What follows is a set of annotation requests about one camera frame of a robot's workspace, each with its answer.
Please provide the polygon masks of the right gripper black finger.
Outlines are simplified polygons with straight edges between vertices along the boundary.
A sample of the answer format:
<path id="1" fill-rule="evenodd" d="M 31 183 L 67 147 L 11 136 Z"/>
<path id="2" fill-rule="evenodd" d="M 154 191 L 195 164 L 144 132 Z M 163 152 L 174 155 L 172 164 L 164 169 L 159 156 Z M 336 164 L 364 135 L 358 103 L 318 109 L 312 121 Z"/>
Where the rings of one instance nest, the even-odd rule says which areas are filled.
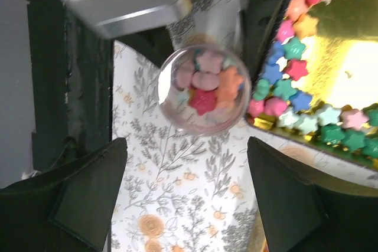
<path id="1" fill-rule="evenodd" d="M 117 138 L 1 189 L 1 251 L 102 251 L 127 158 Z"/>
<path id="2" fill-rule="evenodd" d="M 377 189 L 251 137 L 247 158 L 270 251 L 377 251 Z"/>

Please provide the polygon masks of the clear drinking glass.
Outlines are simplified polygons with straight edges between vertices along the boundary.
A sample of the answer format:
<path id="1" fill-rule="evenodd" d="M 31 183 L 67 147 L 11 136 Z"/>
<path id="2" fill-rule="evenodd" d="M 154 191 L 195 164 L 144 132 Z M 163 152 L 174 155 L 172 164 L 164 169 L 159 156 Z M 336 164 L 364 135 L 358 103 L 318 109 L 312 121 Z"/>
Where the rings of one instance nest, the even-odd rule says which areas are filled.
<path id="1" fill-rule="evenodd" d="M 242 60 L 241 0 L 198 0 L 168 27 L 174 52 L 157 79 L 163 115 L 191 135 L 214 136 L 246 113 L 250 77 Z"/>

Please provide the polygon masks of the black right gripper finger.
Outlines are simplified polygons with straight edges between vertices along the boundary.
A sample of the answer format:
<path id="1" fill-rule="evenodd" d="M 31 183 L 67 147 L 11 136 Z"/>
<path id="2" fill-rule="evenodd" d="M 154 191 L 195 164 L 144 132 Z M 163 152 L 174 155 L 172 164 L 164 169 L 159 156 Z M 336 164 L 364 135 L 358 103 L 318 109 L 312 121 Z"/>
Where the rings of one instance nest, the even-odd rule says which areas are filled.
<path id="1" fill-rule="evenodd" d="M 251 78 L 260 69 L 265 42 L 282 0 L 241 0 L 242 60 Z"/>
<path id="2" fill-rule="evenodd" d="M 165 60 L 174 52 L 166 27 L 124 35 L 116 38 L 116 41 L 131 47 L 158 68 L 161 68 Z"/>

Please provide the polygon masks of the dark tin of star candies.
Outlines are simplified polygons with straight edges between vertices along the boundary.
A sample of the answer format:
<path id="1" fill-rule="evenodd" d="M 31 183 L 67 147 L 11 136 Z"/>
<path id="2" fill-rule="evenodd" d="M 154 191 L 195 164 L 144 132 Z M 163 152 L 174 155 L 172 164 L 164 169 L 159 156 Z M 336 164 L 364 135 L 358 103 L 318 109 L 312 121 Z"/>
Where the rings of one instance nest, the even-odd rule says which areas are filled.
<path id="1" fill-rule="evenodd" d="M 377 169 L 377 0 L 284 0 L 247 121 Z"/>

